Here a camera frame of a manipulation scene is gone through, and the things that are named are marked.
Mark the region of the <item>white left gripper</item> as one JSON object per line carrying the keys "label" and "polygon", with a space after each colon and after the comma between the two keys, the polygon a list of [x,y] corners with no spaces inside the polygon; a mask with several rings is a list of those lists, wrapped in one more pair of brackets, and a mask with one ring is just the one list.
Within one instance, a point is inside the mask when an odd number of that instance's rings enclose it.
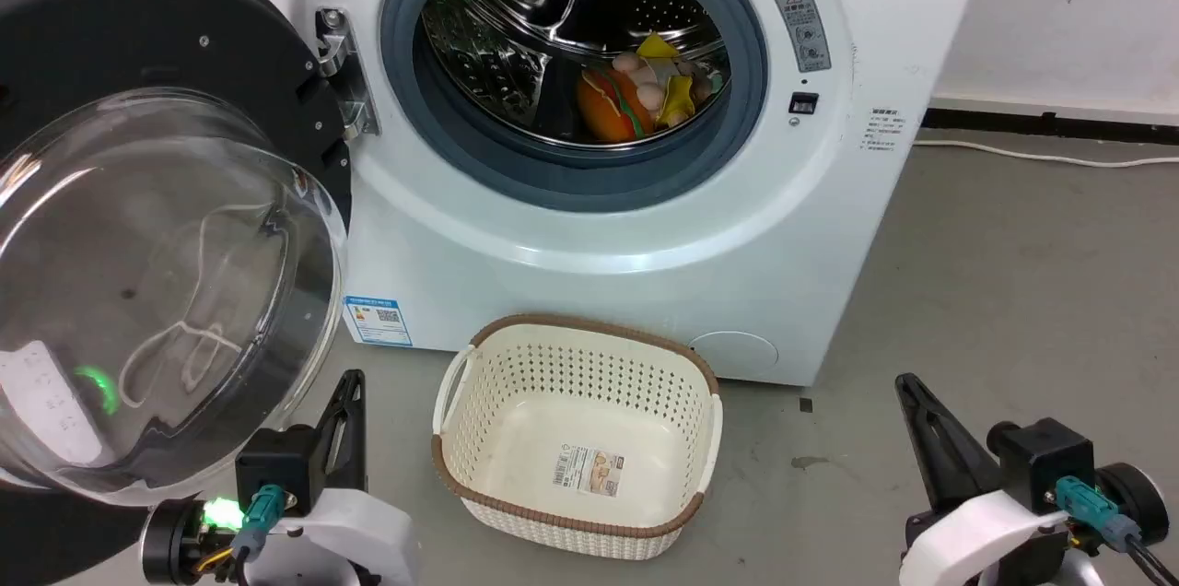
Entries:
{"label": "white left gripper", "polygon": [[365,373],[345,370],[312,443],[312,470],[328,489],[307,516],[279,520],[261,557],[244,564],[245,586],[419,586],[410,516],[369,488]]}

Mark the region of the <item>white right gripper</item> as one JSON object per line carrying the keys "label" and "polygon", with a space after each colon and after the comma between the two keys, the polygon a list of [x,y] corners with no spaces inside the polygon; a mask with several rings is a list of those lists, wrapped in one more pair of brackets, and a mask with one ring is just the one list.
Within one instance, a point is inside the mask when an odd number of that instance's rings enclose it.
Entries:
{"label": "white right gripper", "polygon": [[898,586],[964,586],[1040,528],[1065,522],[1065,511],[1038,514],[997,490],[997,462],[915,373],[897,376],[895,390],[931,511],[951,511],[914,541]]}

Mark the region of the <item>white front-load washing machine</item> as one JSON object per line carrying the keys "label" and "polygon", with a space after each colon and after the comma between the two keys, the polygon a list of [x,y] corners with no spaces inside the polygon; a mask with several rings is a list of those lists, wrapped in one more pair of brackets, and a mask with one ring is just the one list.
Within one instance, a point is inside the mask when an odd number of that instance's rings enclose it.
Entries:
{"label": "white front-load washing machine", "polygon": [[[345,296],[395,299],[411,347],[457,351],[492,321],[560,314],[676,343],[760,335],[784,386],[821,371],[911,146],[859,149],[872,107],[916,130],[969,0],[814,0],[831,70],[801,73],[775,0],[750,0],[769,88],[753,132],[694,190],[635,211],[577,213],[488,190],[426,144],[380,60],[383,0],[271,0],[307,41],[345,9],[380,133],[351,141]],[[796,91],[814,116],[788,112]]]}

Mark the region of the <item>metal door hinge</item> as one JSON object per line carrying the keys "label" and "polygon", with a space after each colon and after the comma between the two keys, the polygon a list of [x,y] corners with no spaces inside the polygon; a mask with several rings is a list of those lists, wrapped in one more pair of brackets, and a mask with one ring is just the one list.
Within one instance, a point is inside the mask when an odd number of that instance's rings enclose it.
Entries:
{"label": "metal door hinge", "polygon": [[358,42],[345,9],[325,7],[315,14],[320,75],[335,92],[343,119],[343,138],[353,141],[361,134],[378,134],[378,111],[373,100],[365,65],[358,57]]}

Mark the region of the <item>black round glass washer door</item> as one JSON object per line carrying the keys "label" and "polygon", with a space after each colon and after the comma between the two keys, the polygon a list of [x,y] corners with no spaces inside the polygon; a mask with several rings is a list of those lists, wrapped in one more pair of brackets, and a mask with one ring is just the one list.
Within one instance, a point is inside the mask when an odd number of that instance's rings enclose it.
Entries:
{"label": "black round glass washer door", "polygon": [[269,0],[0,0],[0,586],[200,498],[320,376],[350,154]]}

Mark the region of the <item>blue energy label sticker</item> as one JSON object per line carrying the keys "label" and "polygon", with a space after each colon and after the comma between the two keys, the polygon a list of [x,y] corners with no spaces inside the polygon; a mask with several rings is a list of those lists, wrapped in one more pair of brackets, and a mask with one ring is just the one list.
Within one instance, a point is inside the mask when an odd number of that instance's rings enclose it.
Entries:
{"label": "blue energy label sticker", "polygon": [[413,345],[395,299],[345,296],[343,311],[354,341],[361,344]]}

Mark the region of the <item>cream plastic laundry basket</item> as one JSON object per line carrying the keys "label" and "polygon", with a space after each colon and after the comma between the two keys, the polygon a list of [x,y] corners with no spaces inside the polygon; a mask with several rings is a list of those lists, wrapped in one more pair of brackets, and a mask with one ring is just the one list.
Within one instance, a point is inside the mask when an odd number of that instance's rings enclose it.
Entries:
{"label": "cream plastic laundry basket", "polygon": [[[628,327],[518,314],[452,358],[432,417],[439,480],[493,531],[606,559],[660,557],[698,513],[723,437],[713,371]],[[625,457],[615,498],[553,485],[564,443]]]}

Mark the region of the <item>round white filter cover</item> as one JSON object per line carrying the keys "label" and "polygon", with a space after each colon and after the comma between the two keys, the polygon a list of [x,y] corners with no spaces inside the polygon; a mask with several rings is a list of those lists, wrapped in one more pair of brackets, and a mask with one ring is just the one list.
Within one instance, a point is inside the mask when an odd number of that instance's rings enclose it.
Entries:
{"label": "round white filter cover", "polygon": [[780,383],[777,347],[760,335],[716,331],[699,335],[689,347],[718,378]]}

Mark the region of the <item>paper product label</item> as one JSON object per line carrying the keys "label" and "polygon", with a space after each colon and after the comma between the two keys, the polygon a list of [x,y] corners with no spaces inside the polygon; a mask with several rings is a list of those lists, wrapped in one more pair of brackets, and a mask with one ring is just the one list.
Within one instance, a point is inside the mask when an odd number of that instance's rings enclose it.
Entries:
{"label": "paper product label", "polygon": [[624,468],[625,457],[620,454],[564,443],[556,452],[553,485],[599,498],[615,498]]}

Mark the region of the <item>white text sticker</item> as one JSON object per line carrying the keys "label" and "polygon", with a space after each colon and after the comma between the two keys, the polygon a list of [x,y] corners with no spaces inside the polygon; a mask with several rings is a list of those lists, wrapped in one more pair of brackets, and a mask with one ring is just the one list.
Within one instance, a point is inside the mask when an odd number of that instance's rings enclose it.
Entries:
{"label": "white text sticker", "polygon": [[908,116],[901,108],[872,107],[868,112],[867,127],[859,136],[859,149],[868,152],[893,153],[910,147],[913,129]]}

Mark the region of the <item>black baseboard strip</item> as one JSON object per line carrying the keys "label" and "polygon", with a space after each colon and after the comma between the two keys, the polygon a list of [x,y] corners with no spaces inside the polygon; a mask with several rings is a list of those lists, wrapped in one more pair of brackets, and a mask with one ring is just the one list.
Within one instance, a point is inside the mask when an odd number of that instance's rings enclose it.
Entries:
{"label": "black baseboard strip", "polygon": [[997,112],[986,111],[960,111],[960,108],[927,108],[922,127],[1086,138],[1086,140],[1179,147],[1179,125],[1076,119],[1076,117],[1058,116],[1055,111],[1023,116],[997,114]]}

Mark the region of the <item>orange burger plush toy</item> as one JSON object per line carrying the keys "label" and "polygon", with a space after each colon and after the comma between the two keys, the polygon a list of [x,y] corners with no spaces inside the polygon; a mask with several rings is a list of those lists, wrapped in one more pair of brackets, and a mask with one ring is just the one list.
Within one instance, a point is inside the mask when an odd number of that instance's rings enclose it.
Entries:
{"label": "orange burger plush toy", "polygon": [[599,141],[627,144],[654,134],[654,119],[640,103],[635,83],[618,70],[582,66],[577,105]]}

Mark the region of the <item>stainless steel washer drum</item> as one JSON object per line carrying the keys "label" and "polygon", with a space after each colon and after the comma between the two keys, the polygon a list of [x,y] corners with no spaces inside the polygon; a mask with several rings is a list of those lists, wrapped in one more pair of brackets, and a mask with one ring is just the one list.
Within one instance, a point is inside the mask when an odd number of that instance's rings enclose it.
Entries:
{"label": "stainless steel washer drum", "polygon": [[[446,75],[485,116],[549,147],[627,150],[684,129],[724,94],[725,44],[698,0],[428,0],[426,39]],[[674,129],[627,144],[590,132],[577,105],[582,66],[606,66],[659,33],[679,53],[719,70],[720,92]]]}

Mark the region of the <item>grey warning label sticker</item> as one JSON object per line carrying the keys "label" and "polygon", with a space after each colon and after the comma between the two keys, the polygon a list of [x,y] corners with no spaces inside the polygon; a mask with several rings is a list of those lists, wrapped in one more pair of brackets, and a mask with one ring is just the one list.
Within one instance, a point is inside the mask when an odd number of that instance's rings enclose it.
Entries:
{"label": "grey warning label sticker", "polygon": [[775,0],[775,4],[788,27],[801,73],[831,70],[828,39],[817,4],[814,0]]}

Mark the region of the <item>yellow dressed doll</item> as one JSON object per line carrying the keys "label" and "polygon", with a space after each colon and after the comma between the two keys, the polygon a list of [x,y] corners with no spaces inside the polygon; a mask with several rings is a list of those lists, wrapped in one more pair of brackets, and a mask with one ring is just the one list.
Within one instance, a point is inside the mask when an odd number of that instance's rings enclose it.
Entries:
{"label": "yellow dressed doll", "polygon": [[659,33],[648,33],[635,52],[615,54],[611,66],[635,86],[656,129],[689,121],[725,85],[719,70],[690,60]]}

